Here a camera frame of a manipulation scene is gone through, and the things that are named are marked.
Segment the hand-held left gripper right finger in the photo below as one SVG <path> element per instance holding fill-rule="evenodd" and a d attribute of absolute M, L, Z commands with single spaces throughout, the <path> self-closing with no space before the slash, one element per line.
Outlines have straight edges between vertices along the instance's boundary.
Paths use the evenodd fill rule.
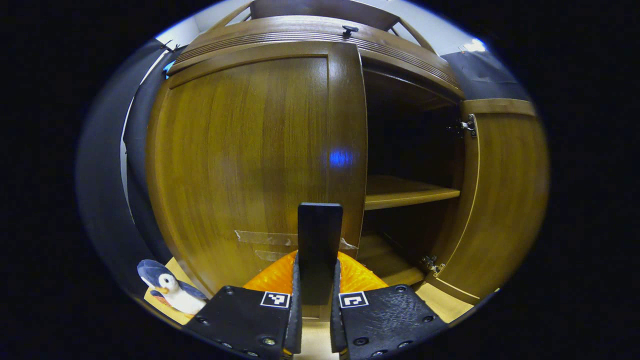
<path fill-rule="evenodd" d="M 339 251 L 330 315 L 341 360 L 413 360 L 448 324 L 407 284 L 388 285 Z"/>

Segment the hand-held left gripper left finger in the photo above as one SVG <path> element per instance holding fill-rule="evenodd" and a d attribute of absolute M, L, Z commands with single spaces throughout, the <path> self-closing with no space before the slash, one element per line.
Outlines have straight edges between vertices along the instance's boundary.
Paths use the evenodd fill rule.
<path fill-rule="evenodd" d="M 297 251 L 243 287 L 224 285 L 196 314 L 196 333 L 225 360 L 292 360 L 302 343 Z"/>

